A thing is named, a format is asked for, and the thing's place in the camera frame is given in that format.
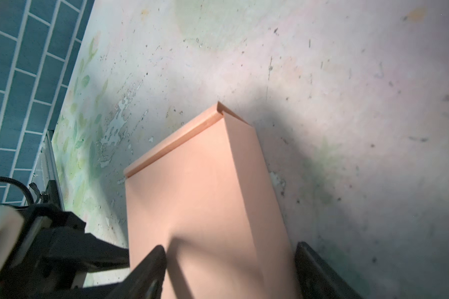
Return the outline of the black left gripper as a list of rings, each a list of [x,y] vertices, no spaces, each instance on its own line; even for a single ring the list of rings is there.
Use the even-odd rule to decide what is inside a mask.
[[[0,299],[76,299],[77,271],[130,266],[129,250],[83,233],[86,222],[53,204],[16,208],[24,218],[17,244],[0,271]]]

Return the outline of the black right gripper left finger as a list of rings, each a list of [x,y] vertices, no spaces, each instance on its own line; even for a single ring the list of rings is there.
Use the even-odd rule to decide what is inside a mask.
[[[105,298],[160,299],[166,269],[165,249],[162,245],[157,245]]]

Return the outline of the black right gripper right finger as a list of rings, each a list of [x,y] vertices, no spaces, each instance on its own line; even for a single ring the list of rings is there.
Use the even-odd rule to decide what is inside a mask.
[[[362,299],[306,242],[299,242],[295,266],[304,299]]]

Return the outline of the pink cardboard box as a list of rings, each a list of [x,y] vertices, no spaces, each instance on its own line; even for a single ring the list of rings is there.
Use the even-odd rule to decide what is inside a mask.
[[[255,129],[222,103],[125,171],[130,265],[167,255],[165,299],[298,299],[294,252]]]

